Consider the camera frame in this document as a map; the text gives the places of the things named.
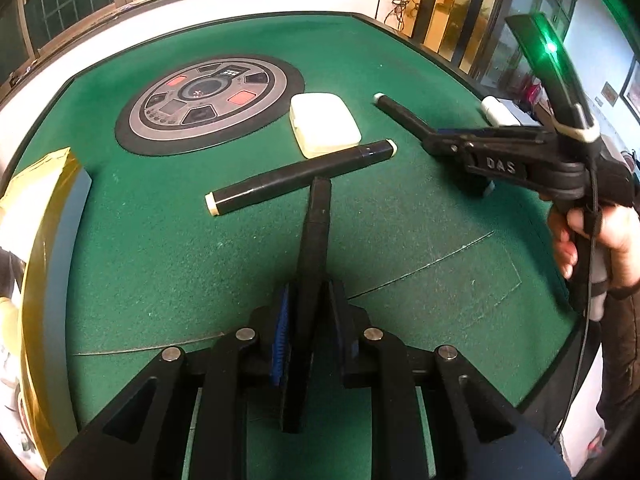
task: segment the black cylinder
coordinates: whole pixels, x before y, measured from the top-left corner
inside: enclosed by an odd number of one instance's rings
[[[209,193],[207,207],[212,215],[223,215],[310,186],[316,176],[333,178],[366,168],[391,158],[395,152],[396,145],[391,140],[379,140],[301,160]]]
[[[414,114],[409,108],[402,106],[391,97],[384,94],[376,94],[373,97],[376,107],[400,124],[405,130],[417,139],[424,141],[429,134],[435,134],[436,130],[431,128],[420,117]]]

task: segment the white tube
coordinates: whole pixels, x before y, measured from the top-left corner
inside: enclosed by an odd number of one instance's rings
[[[486,120],[493,126],[520,126],[520,121],[493,96],[485,97],[482,100],[482,111]]]

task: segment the white container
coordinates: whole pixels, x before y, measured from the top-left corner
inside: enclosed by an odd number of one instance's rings
[[[362,140],[347,105],[334,94],[294,95],[289,119],[306,158],[352,148]]]
[[[520,121],[516,119],[515,115],[493,96],[485,97],[482,100],[482,111],[486,120],[493,126],[520,126]]]

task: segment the cable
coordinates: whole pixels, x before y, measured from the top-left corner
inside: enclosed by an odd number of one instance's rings
[[[411,0],[411,3],[414,4],[413,9],[409,9],[409,16],[415,18],[418,15],[418,7],[420,7],[420,0]]]
[[[596,177],[596,168],[595,162],[593,160],[589,161],[589,174],[591,177],[591,210],[594,213],[598,213],[600,210],[600,206],[598,205],[598,181]],[[569,396],[569,402],[567,404],[566,410],[564,412],[564,417],[562,418],[562,422],[560,426],[556,429],[553,438],[549,441],[549,443],[553,446],[556,441],[560,437],[562,430],[564,430],[564,425],[566,424],[566,420],[569,417],[569,411],[571,410],[571,405],[574,403],[575,395],[578,390],[578,382],[580,381],[580,368],[582,367],[582,360],[584,358],[584,350],[587,346],[587,336],[589,334],[589,318],[591,317],[591,279],[593,273],[593,259],[595,257],[596,252],[596,237],[594,236],[595,232],[597,232],[597,225],[594,224],[593,232],[591,234],[591,244],[590,244],[590,252],[589,252],[589,267],[588,267],[588,276],[589,283],[587,284],[587,305],[585,307],[584,313],[584,331],[582,332],[582,342],[580,344],[580,354],[578,355],[578,362],[575,366],[575,375],[574,375],[574,384],[571,388],[571,395]]]
[[[385,18],[385,25],[386,25],[386,20],[389,19],[389,17],[392,14],[396,15],[396,20],[398,20],[398,27],[397,30],[398,32],[402,32],[402,30],[404,29],[404,17],[402,16],[404,14],[404,10],[406,9],[406,6],[409,5],[409,3],[411,2],[411,0],[391,0],[391,3],[393,4],[393,8],[389,11],[388,15]]]

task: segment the picture frame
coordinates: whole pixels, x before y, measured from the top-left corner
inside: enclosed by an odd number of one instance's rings
[[[615,105],[616,101],[618,100],[618,94],[613,89],[613,86],[609,84],[609,81],[604,83],[600,94],[607,100],[607,103],[609,103],[611,106]]]
[[[622,97],[636,121],[640,123],[640,62],[637,57],[634,57],[631,62],[631,68],[626,76],[620,97]]]

